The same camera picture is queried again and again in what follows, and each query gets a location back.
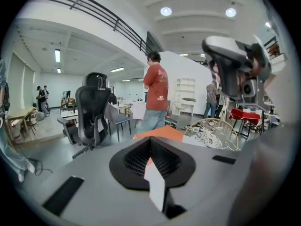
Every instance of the man in red shirt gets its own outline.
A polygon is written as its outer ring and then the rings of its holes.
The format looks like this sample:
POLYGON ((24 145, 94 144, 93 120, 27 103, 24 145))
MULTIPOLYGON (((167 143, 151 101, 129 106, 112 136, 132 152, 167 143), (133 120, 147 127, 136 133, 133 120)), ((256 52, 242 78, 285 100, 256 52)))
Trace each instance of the man in red shirt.
POLYGON ((147 64, 150 66, 143 80, 144 87, 149 89, 146 99, 146 111, 142 127, 137 132, 141 134, 163 127, 167 113, 168 78, 165 69, 160 65, 158 52, 150 52, 147 64))

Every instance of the blue jeans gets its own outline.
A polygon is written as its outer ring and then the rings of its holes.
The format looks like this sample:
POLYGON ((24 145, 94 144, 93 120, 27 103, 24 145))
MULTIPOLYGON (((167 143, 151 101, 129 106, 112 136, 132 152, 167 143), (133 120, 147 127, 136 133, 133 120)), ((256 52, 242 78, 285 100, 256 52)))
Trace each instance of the blue jeans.
POLYGON ((17 174, 27 170, 29 161, 7 144, 4 128, 0 128, 0 155, 17 174))
POLYGON ((215 115, 215 109, 216 109, 216 104, 211 104, 211 103, 207 102, 205 113, 204 113, 204 118, 207 118, 210 108, 211 108, 211 116, 210 117, 211 118, 214 117, 214 115, 215 115))
POLYGON ((137 134, 141 134, 160 127, 164 127, 166 114, 167 114, 167 110, 163 110, 163 111, 145 110, 142 126, 138 130, 137 134))

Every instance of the white ceiling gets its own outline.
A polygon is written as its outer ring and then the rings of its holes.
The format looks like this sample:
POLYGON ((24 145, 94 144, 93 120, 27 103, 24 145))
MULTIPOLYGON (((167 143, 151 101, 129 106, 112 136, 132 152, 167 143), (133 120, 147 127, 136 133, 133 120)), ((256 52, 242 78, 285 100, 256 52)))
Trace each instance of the white ceiling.
POLYGON ((251 43, 258 24, 264 26, 265 8, 261 0, 139 0, 161 29, 165 50, 178 54, 203 53, 202 40, 210 35, 230 36, 251 43), (162 16, 163 7, 172 9, 162 16), (237 15, 225 15, 228 8, 237 15))
POLYGON ((124 53, 90 34, 79 34, 68 26, 53 23, 22 23, 17 29, 23 42, 45 73, 86 75, 100 72, 110 81, 143 78, 144 67, 133 62, 124 53), (61 62, 55 61, 55 49, 61 51, 61 62), (112 69, 124 67, 112 73, 112 69))

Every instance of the camera lens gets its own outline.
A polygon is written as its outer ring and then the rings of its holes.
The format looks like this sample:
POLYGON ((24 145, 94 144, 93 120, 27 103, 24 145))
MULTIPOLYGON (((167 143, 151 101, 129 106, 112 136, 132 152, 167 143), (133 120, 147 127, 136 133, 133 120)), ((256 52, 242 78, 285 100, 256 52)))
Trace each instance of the camera lens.
POLYGON ((245 85, 244 92, 248 95, 251 93, 251 87, 249 85, 245 85))

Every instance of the orange board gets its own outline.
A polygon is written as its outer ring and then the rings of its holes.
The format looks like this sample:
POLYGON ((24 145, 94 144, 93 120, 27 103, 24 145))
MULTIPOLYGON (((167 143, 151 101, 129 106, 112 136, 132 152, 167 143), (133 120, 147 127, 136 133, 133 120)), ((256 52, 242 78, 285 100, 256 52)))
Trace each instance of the orange board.
POLYGON ((155 130, 144 132, 142 134, 135 135, 135 139, 143 137, 164 137, 177 142, 183 141, 184 134, 170 126, 164 126, 155 130))

